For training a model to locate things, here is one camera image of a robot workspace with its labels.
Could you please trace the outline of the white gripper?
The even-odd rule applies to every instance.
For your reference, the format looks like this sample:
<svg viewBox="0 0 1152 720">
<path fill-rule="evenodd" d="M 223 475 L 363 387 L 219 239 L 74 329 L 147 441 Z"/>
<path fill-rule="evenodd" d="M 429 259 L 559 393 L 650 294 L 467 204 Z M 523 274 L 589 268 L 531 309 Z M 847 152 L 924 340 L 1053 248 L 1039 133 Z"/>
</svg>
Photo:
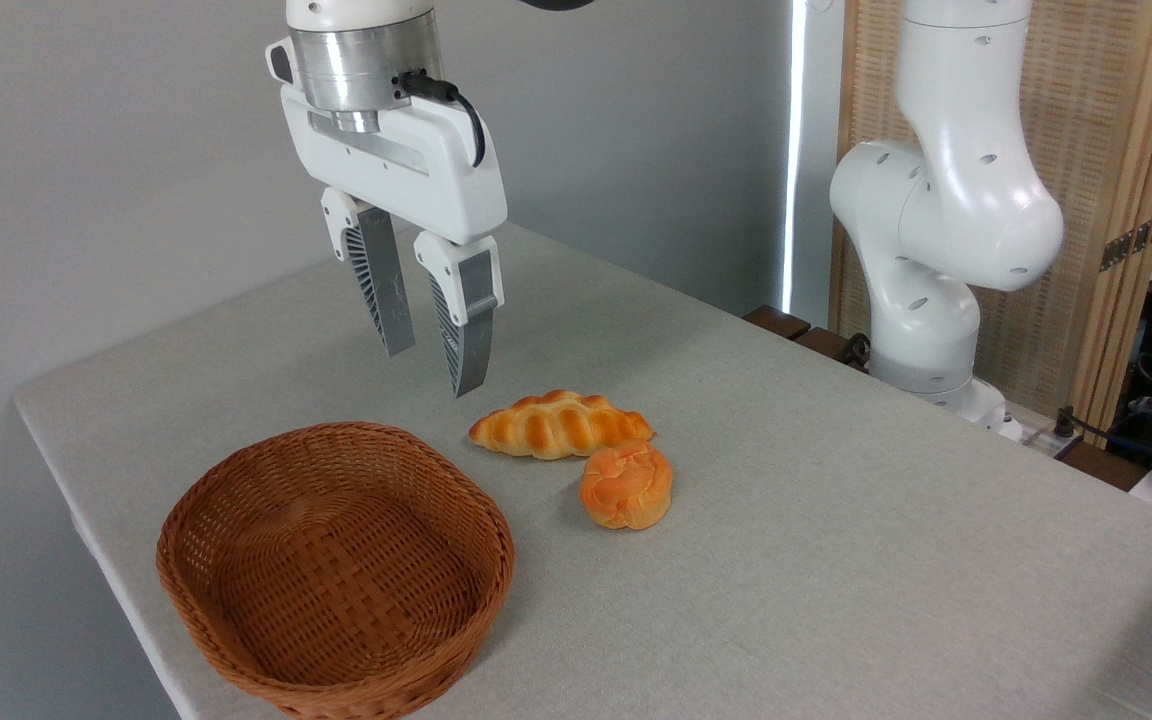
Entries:
<svg viewBox="0 0 1152 720">
<path fill-rule="evenodd" d="M 505 304 L 497 242 L 482 237 L 508 217 L 488 129 L 477 143 L 465 109 L 420 97 L 380 111 L 378 132 L 342 131 L 291 85 L 282 86 L 282 108 L 306 173 L 329 185 L 321 196 L 329 241 L 355 274 L 384 350 L 415 344 L 393 214 L 425 229 L 414 250 L 429 272 L 454 396 L 480 387 L 493 313 Z"/>
</svg>

